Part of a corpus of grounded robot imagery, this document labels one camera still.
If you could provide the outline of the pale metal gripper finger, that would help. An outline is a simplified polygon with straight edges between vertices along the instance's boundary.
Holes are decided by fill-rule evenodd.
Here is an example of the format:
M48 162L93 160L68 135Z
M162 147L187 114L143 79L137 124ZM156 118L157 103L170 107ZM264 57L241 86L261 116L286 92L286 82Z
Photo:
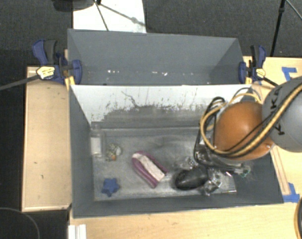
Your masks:
M198 164L190 157L182 158L181 169L182 170L192 170L198 167Z
M219 189L221 185L221 173L219 171L209 171L208 179L202 187L202 193L206 196L210 196L213 192Z

